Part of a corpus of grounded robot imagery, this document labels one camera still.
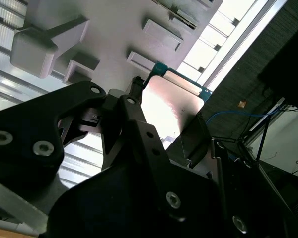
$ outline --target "black monitor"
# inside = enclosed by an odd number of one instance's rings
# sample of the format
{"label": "black monitor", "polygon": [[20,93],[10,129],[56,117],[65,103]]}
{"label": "black monitor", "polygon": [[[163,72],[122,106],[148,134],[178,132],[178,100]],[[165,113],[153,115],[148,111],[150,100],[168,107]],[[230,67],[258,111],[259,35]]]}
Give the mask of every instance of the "black monitor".
{"label": "black monitor", "polygon": [[259,75],[286,101],[298,107],[298,31]]}

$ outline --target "blue cable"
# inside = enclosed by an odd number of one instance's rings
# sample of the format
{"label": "blue cable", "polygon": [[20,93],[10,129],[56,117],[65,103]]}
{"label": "blue cable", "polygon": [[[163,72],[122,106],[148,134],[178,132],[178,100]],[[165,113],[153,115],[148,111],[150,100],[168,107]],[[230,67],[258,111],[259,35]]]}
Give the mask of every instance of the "blue cable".
{"label": "blue cable", "polygon": [[240,114],[240,115],[244,115],[244,116],[249,116],[249,117],[257,117],[257,118],[261,118],[261,117],[265,117],[265,116],[269,116],[269,115],[273,115],[276,112],[279,111],[279,108],[277,108],[276,110],[272,111],[271,113],[267,113],[264,115],[256,115],[256,114],[250,114],[250,113],[244,113],[244,112],[239,112],[239,111],[223,111],[223,112],[218,112],[213,114],[213,116],[211,116],[207,121],[206,124],[208,124],[210,122],[210,120],[212,120],[214,117],[216,117],[217,115],[220,114],[225,114],[225,113],[234,113],[234,114]]}

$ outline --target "wooden surface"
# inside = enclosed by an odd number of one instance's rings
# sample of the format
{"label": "wooden surface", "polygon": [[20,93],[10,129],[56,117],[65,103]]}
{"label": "wooden surface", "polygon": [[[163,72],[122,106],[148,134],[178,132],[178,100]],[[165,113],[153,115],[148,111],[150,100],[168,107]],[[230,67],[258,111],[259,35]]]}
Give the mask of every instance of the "wooden surface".
{"label": "wooden surface", "polygon": [[0,238],[33,238],[33,237],[0,229]]}

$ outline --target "screw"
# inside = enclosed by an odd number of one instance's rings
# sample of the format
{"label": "screw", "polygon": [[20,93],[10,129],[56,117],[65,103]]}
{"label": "screw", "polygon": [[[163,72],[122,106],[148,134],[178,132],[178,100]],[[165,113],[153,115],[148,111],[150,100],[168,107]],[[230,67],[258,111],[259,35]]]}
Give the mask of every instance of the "screw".
{"label": "screw", "polygon": [[6,131],[0,130],[0,145],[10,144],[13,140],[13,136]]}
{"label": "screw", "polygon": [[238,216],[233,216],[233,223],[240,232],[242,232],[243,234],[247,233],[245,223]]}
{"label": "screw", "polygon": [[36,155],[50,156],[53,151],[53,144],[45,140],[38,141],[33,145],[33,152]]}
{"label": "screw", "polygon": [[100,90],[98,88],[91,88],[91,91],[93,91],[94,93],[100,93]]}
{"label": "screw", "polygon": [[131,104],[135,104],[135,101],[131,98],[127,98],[127,101],[130,102]]}
{"label": "screw", "polygon": [[181,205],[180,198],[174,192],[167,192],[166,199],[170,206],[174,209],[178,209]]}

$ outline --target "dark wall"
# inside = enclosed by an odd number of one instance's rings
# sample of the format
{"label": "dark wall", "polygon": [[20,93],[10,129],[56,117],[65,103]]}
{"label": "dark wall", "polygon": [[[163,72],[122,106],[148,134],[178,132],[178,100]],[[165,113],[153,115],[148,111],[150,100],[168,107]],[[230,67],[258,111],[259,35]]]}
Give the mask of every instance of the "dark wall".
{"label": "dark wall", "polygon": [[[297,30],[298,0],[288,0],[203,106],[201,113],[204,119],[219,111],[267,112],[277,97],[270,89],[266,90],[257,76]],[[291,79],[285,87],[291,87]],[[244,109],[237,107],[239,101],[247,101]],[[215,117],[208,128],[212,136],[239,138],[248,119],[247,116],[223,114]],[[248,127],[258,120],[251,118]],[[236,151],[233,144],[226,146]]]}

